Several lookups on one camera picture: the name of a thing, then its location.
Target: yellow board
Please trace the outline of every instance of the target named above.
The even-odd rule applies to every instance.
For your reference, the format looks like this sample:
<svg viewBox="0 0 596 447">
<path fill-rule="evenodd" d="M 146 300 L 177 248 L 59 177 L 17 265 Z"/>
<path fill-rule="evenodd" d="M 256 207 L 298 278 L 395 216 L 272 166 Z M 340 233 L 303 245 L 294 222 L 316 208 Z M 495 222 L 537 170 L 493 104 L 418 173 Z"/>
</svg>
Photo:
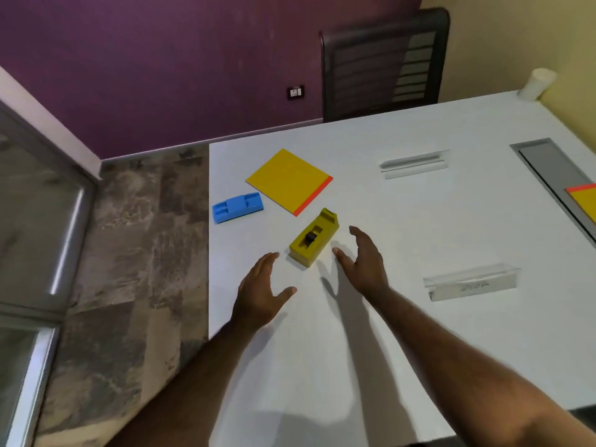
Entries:
<svg viewBox="0 0 596 447">
<path fill-rule="evenodd" d="M 582 185 L 581 187 L 567 188 L 577 204 L 596 223 L 596 183 Z"/>
<path fill-rule="evenodd" d="M 285 149 L 246 182 L 298 216 L 333 178 Z"/>
<path fill-rule="evenodd" d="M 321 214 L 290 245 L 290 257 L 308 268 L 338 229 L 337 215 L 327 209 L 321 210 Z"/>
</svg>

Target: black office chair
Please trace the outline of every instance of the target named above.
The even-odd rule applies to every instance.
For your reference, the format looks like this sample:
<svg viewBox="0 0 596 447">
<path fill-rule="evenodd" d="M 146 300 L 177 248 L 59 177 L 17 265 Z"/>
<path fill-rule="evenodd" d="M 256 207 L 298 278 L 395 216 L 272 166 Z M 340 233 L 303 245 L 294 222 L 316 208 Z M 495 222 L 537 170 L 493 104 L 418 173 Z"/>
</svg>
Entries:
<svg viewBox="0 0 596 447">
<path fill-rule="evenodd" d="M 436 104 L 449 12 L 421 9 L 408 20 L 321 32 L 323 121 Z"/>
</svg>

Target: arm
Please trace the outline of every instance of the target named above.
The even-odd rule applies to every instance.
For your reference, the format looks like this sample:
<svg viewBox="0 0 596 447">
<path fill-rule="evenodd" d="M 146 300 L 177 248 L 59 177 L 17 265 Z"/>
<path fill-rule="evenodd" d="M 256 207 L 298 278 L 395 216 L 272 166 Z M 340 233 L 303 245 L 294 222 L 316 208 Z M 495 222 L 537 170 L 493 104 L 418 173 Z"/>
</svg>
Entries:
<svg viewBox="0 0 596 447">
<path fill-rule="evenodd" d="M 232 318 L 110 442 L 109 447 L 143 445 L 207 446 L 228 382 L 255 333 L 277 315 L 296 292 L 289 287 L 274 297 L 273 262 L 279 253 L 259 259 L 242 280 Z"/>
<path fill-rule="evenodd" d="M 532 383 L 436 323 L 387 282 L 370 237 L 350 227 L 358 258 L 333 252 L 348 280 L 410 348 L 436 404 L 471 446 L 590 446 L 596 435 Z"/>
</svg>

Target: blue plastic block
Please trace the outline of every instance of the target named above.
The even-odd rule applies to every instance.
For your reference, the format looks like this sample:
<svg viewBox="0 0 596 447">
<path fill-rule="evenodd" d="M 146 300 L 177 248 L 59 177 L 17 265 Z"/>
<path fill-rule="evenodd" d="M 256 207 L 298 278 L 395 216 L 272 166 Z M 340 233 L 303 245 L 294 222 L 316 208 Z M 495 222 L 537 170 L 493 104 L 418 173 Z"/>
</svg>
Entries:
<svg viewBox="0 0 596 447">
<path fill-rule="evenodd" d="M 215 224 L 219 224 L 245 214 L 263 210 L 263 201 L 261 201 L 259 193 L 248 193 L 215 204 L 212 208 L 213 220 Z"/>
</svg>

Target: orange edge strip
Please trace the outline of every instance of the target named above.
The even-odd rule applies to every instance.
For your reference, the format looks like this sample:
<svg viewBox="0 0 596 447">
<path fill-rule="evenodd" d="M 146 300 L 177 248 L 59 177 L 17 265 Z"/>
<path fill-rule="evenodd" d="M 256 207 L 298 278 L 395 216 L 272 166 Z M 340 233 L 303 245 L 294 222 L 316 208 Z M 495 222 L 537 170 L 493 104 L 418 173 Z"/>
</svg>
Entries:
<svg viewBox="0 0 596 447">
<path fill-rule="evenodd" d="M 302 204 L 300 205 L 300 207 L 298 207 L 296 210 L 294 210 L 294 212 L 292 213 L 294 216 L 298 216 L 302 213 L 302 210 L 304 210 L 306 208 L 306 206 L 308 204 L 310 204 L 312 202 L 312 200 L 314 198 L 316 198 L 321 191 L 323 191 L 325 189 L 325 187 L 327 185 L 329 185 L 329 182 L 331 182 L 333 180 L 333 177 L 328 176 L 327 179 L 324 180 L 324 182 L 321 184 L 321 186 L 319 188 L 317 188 L 313 194 L 311 194 L 308 198 L 306 198 L 306 201 L 302 202 Z"/>
<path fill-rule="evenodd" d="M 596 188 L 596 183 L 587 183 L 586 185 L 579 185 L 579 187 L 566 188 L 568 193 L 575 193 L 576 191 L 583 191 L 585 189 Z"/>
</svg>

